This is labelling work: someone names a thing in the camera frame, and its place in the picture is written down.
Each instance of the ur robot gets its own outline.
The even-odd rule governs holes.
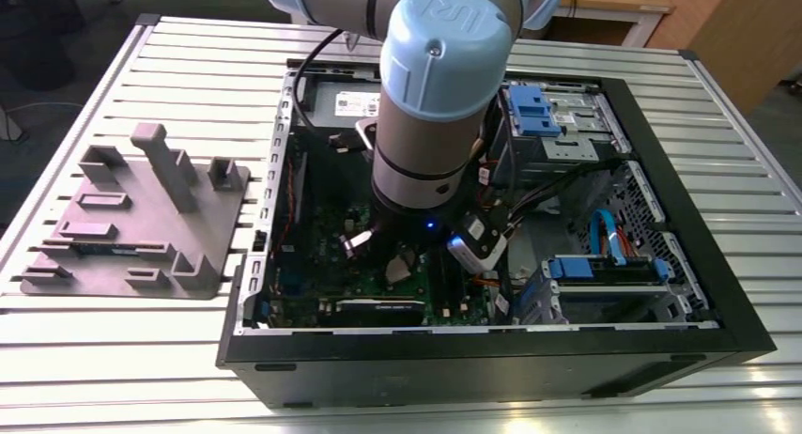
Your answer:
[[[544,27],[560,0],[270,1],[311,23],[383,41],[379,116],[367,120],[376,214],[372,228],[343,239],[346,253],[370,250],[386,263],[391,243],[444,240],[468,272],[491,270],[503,227],[471,207],[463,175],[515,38]]]

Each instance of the slotted aluminum table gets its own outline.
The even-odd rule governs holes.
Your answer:
[[[673,51],[522,42],[512,70],[623,78],[709,222],[779,350],[632,399],[268,411],[215,368],[240,228],[211,301],[36,297],[12,280],[52,232],[88,145],[139,156],[137,121],[165,124],[193,160],[249,166],[239,221],[255,217],[287,58],[322,27],[143,17],[0,242],[0,426],[111,431],[802,432],[802,198],[703,67]],[[363,39],[320,59],[375,62]]]

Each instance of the ur logo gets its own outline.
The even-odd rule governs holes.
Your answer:
[[[460,30],[470,33],[479,25],[482,12],[468,5],[456,5],[447,0],[430,0],[423,9],[423,15],[431,16],[438,21],[459,23]]]

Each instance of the green circuit board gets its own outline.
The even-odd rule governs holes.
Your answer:
[[[411,275],[394,284],[387,283],[384,268],[368,268],[348,260],[339,244],[343,233],[362,232],[370,221],[370,207],[355,204],[343,209],[315,208],[310,235],[299,247],[303,263],[278,270],[280,297],[279,327],[319,327],[319,315],[326,305],[342,300],[418,301],[426,304],[422,325],[458,326],[487,324],[488,292],[472,288],[456,310],[442,310],[432,303],[428,254],[422,254],[410,269]],[[468,276],[464,286],[474,286]]]

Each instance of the wooden cabinet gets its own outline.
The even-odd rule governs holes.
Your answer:
[[[802,60],[802,0],[671,0],[648,47],[690,49],[747,113]]]

